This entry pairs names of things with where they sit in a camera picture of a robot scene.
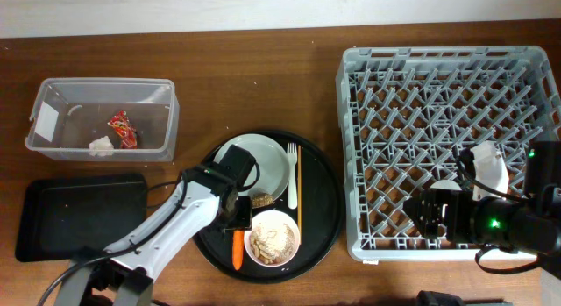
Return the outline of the orange carrot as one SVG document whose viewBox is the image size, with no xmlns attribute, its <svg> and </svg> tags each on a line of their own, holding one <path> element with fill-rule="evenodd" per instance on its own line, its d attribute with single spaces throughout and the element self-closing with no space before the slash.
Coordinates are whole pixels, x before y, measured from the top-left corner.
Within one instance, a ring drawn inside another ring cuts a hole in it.
<svg viewBox="0 0 561 306">
<path fill-rule="evenodd" d="M 232 265 L 234 269 L 238 271 L 243 265 L 244 251 L 245 251 L 245 232 L 241 230 L 236 230 L 233 232 L 232 238 Z"/>
</svg>

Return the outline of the white plastic cup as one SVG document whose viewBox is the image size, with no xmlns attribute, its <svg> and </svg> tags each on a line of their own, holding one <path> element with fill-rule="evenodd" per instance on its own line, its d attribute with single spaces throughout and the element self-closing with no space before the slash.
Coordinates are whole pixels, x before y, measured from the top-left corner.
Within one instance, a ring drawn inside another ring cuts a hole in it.
<svg viewBox="0 0 561 306">
<path fill-rule="evenodd" d="M 461 191 L 462 188 L 452 180 L 440 180 L 436 181 L 430 185 L 431 189 L 446 189 L 446 190 L 455 190 Z"/>
</svg>

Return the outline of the white bowl with food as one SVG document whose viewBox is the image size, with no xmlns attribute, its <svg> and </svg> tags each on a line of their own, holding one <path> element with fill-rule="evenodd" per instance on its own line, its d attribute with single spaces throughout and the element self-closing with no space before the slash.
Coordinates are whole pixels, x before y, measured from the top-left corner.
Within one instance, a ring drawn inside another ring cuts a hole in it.
<svg viewBox="0 0 561 306">
<path fill-rule="evenodd" d="M 245 251 L 263 267 L 281 267 L 292 260 L 301 244 L 300 230 L 289 214 L 265 210 L 252 219 L 252 228 L 245 232 Z"/>
</svg>

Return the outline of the grey round plate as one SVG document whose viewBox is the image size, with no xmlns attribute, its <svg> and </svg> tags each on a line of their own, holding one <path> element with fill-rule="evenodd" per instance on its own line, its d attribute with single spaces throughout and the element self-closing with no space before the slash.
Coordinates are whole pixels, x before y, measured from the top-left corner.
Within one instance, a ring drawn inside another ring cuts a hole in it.
<svg viewBox="0 0 561 306">
<path fill-rule="evenodd" d="M 232 145 L 248 151 L 257 161 L 260 171 L 257 183 L 239 195 L 254 198 L 269 194 L 278 199 L 288 186 L 289 165 L 285 149 L 267 136 L 249 133 L 228 140 L 217 151 L 214 161 L 219 162 Z"/>
</svg>

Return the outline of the white plastic fork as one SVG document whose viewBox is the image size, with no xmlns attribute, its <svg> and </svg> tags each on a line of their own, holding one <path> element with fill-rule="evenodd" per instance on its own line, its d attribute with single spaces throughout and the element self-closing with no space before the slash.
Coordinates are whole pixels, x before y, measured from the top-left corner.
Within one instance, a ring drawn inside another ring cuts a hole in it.
<svg viewBox="0 0 561 306">
<path fill-rule="evenodd" d="M 287 158 L 289 164 L 289 179 L 288 179 L 288 207 L 291 210 L 297 208 L 297 187 L 296 187 L 296 176 L 295 176 L 295 166 L 298 161 L 297 156 L 297 144 L 289 143 L 287 147 Z"/>
</svg>

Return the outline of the wooden chopstick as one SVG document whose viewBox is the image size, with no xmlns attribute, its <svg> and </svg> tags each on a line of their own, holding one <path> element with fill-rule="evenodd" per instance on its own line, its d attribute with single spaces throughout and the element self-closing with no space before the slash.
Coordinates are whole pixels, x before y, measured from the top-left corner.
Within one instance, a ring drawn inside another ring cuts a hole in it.
<svg viewBox="0 0 561 306">
<path fill-rule="evenodd" d="M 300 236 L 300 244 L 302 243 L 302 147 L 297 146 L 297 224 Z"/>
</svg>

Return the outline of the red snack wrapper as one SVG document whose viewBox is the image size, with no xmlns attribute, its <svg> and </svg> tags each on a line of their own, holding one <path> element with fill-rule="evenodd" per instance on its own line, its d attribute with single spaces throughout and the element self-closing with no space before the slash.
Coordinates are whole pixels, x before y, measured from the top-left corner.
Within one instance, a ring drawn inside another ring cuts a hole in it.
<svg viewBox="0 0 561 306">
<path fill-rule="evenodd" d="M 130 119 L 127 117 L 127 113 L 121 110 L 113 116 L 108 125 L 115 131 L 115 133 L 120 138 L 120 148 L 121 149 L 137 149 L 137 130 L 132 125 Z"/>
</svg>

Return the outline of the white tissue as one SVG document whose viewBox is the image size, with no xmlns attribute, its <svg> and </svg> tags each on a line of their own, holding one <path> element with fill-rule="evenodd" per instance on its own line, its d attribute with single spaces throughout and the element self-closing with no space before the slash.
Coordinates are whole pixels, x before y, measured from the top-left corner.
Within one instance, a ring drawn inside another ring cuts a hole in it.
<svg viewBox="0 0 561 306">
<path fill-rule="evenodd" d="M 108 136 L 104 136 L 89 143 L 89 155 L 93 157 L 107 157 L 115 150 Z"/>
</svg>

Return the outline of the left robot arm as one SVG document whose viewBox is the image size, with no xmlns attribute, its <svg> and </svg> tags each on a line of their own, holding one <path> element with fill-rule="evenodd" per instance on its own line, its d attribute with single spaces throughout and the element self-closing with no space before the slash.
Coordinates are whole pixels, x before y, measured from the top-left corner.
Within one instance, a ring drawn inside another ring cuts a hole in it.
<svg viewBox="0 0 561 306">
<path fill-rule="evenodd" d="M 244 196 L 246 179 L 258 171 L 245 149 L 230 146 L 219 161 L 181 171 L 172 195 L 128 235 L 100 253 L 85 251 L 39 299 L 55 293 L 58 305 L 100 304 L 92 288 L 114 288 L 116 305 L 153 304 L 153 284 L 171 259 L 199 231 L 212 223 L 226 230 L 252 226 L 252 202 Z"/>
</svg>

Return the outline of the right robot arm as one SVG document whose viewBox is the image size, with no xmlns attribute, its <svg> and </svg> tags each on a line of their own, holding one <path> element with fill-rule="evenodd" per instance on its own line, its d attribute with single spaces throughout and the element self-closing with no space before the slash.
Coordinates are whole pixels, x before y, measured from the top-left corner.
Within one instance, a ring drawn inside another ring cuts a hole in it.
<svg viewBox="0 0 561 306">
<path fill-rule="evenodd" d="M 560 144 L 538 141 L 529 146 L 521 196 L 508 193 L 509 175 L 501 151 L 492 141 L 462 150 L 458 171 L 471 182 L 463 190 L 439 181 L 403 204 L 421 236 L 437 237 L 446 228 L 450 242 L 479 245 L 475 259 L 498 249 L 534 253 L 536 260 L 509 268 L 508 274 L 542 268 L 560 275 Z"/>
</svg>

